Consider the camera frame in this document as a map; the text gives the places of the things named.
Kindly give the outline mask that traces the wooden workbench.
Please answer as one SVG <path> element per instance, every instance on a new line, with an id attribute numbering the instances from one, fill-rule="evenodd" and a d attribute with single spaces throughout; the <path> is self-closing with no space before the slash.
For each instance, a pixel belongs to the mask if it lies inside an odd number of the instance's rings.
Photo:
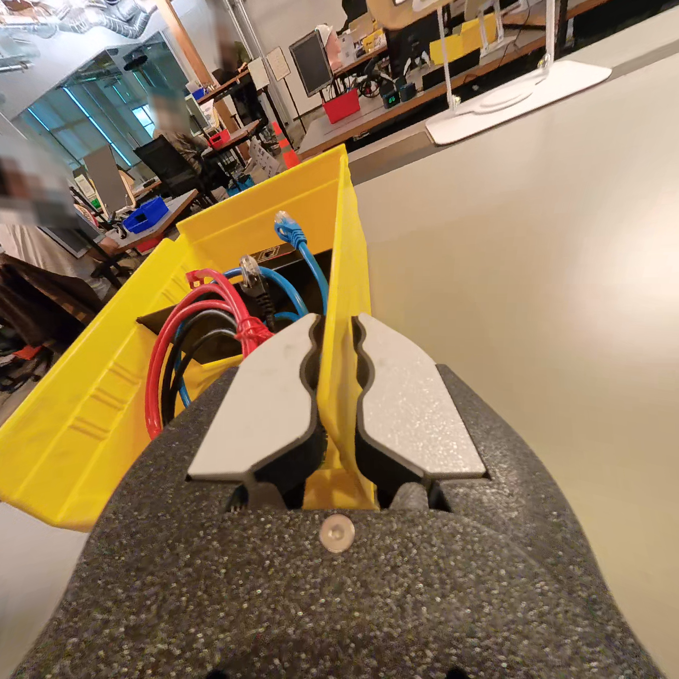
<path id="1" fill-rule="evenodd" d="M 444 56 L 442 66 L 433 64 L 429 55 L 430 43 L 437 39 L 442 41 L 443 54 L 446 54 L 442 8 L 404 29 L 386 29 L 390 61 L 396 63 L 392 66 L 392 75 L 378 83 L 375 97 L 360 98 L 359 113 L 335 125 L 329 123 L 326 114 L 313 121 L 298 150 L 300 159 L 310 159 L 348 140 L 371 134 L 440 97 L 446 97 L 447 101 L 443 112 L 454 109 L 463 103 L 456 94 L 460 88 L 473 85 L 482 77 L 499 75 L 502 68 L 540 47 L 545 47 L 545 54 L 535 69 L 553 65 L 559 61 L 556 47 L 562 45 L 557 41 L 561 24 L 557 21 L 555 1 L 546 1 L 543 9 L 542 23 L 533 24 L 539 14 L 531 12 L 528 1 L 465 1 L 463 22 L 479 18 L 483 24 L 484 14 L 496 12 L 505 38 L 483 57 L 475 50 L 450 63 Z"/>

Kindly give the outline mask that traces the red plastic bin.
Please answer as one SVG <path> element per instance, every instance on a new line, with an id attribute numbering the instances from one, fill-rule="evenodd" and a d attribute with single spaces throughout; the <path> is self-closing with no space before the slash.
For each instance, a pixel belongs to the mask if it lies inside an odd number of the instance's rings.
<path id="1" fill-rule="evenodd" d="M 359 90 L 351 88 L 343 94 L 325 101 L 323 109 L 331 125 L 338 124 L 347 117 L 359 113 L 361 111 Z"/>

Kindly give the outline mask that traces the small yellow bin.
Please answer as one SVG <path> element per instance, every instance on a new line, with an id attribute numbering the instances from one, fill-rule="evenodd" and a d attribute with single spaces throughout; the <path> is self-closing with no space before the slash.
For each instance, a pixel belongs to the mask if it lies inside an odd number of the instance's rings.
<path id="1" fill-rule="evenodd" d="M 454 32 L 445 38 L 446 54 L 443 54 L 442 41 L 437 39 L 430 43 L 430 61 L 442 66 L 444 56 L 448 61 L 458 60 L 471 52 L 479 51 L 480 56 L 495 50 L 505 38 L 502 21 L 496 12 L 483 15 L 483 24 L 479 18 L 463 22 Z"/>

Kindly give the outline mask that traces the small blue tray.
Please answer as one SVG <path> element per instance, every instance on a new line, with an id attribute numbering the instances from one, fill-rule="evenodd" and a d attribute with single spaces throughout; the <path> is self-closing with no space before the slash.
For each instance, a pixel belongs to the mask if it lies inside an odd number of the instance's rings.
<path id="1" fill-rule="evenodd" d="M 168 212 L 164 199 L 158 196 L 141 204 L 123 220 L 122 225 L 129 233 L 144 233 L 155 227 Z"/>

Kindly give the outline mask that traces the yellow plastic bin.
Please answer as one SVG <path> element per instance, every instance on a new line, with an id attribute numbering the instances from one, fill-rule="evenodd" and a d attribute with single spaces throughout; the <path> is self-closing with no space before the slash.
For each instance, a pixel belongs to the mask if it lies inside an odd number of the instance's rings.
<path id="1" fill-rule="evenodd" d="M 1 427 L 1 499 L 57 528 L 88 532 L 149 444 L 145 390 L 156 334 L 137 318 L 174 306 L 186 273 L 225 272 L 281 241 L 274 216 L 332 252 L 318 408 L 328 443 L 305 509 L 376 509 L 355 462 L 357 355 L 352 318 L 371 314 L 367 244 L 343 145 L 182 221 Z"/>

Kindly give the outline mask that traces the white rounded pad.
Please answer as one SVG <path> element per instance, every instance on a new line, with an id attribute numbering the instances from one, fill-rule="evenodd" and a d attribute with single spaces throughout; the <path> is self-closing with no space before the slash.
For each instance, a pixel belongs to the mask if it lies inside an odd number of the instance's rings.
<path id="1" fill-rule="evenodd" d="M 559 60 L 431 117 L 426 132 L 433 144 L 451 145 L 597 86 L 612 72 Z"/>

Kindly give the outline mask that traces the orange traffic cone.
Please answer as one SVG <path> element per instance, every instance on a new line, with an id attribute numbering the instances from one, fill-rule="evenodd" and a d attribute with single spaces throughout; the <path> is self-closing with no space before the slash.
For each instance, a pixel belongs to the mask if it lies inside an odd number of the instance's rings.
<path id="1" fill-rule="evenodd" d="M 280 149 L 285 168 L 290 169 L 300 165 L 300 159 L 280 125 L 277 122 L 272 122 L 271 124 L 276 135 L 276 140 L 278 142 L 278 147 Z"/>

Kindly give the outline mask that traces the black office chair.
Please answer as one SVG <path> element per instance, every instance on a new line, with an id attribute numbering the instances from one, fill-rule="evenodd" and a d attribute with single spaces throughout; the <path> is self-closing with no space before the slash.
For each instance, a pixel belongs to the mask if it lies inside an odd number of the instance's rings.
<path id="1" fill-rule="evenodd" d="M 203 207 L 211 207 L 217 203 L 203 174 L 196 170 L 163 135 L 135 148 L 134 153 L 156 174 L 174 198 L 195 190 Z"/>

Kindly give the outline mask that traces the computer monitor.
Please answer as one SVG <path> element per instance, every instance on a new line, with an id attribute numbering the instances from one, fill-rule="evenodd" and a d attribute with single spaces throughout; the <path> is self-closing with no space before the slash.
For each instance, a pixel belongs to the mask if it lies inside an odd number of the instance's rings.
<path id="1" fill-rule="evenodd" d="M 288 49 L 307 97 L 332 85 L 334 75 L 318 28 L 296 40 Z"/>

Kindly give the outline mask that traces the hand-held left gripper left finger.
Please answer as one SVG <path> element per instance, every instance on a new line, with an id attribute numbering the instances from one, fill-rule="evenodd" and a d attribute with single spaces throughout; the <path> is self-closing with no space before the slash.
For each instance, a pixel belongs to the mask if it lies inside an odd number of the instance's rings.
<path id="1" fill-rule="evenodd" d="M 249 504 L 303 506 L 325 459 L 317 386 L 325 319 L 310 313 L 245 358 L 191 461 L 191 481 L 236 483 Z"/>

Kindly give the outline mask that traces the silver ventilation duct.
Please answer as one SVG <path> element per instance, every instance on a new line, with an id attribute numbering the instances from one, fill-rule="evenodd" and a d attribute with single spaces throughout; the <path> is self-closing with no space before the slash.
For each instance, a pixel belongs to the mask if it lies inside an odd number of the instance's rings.
<path id="1" fill-rule="evenodd" d="M 152 1 L 2 1 L 1 33 L 49 39 L 58 33 L 83 35 L 105 29 L 136 39 L 156 12 Z"/>

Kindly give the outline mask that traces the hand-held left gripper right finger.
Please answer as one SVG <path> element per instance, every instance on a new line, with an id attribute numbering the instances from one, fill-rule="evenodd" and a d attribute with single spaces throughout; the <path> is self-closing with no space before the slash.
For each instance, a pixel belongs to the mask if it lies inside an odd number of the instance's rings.
<path id="1" fill-rule="evenodd" d="M 360 394 L 355 461 L 381 509 L 408 484 L 441 506 L 444 481 L 488 478 L 488 469 L 438 365 L 420 346 L 367 313 L 352 318 Z"/>

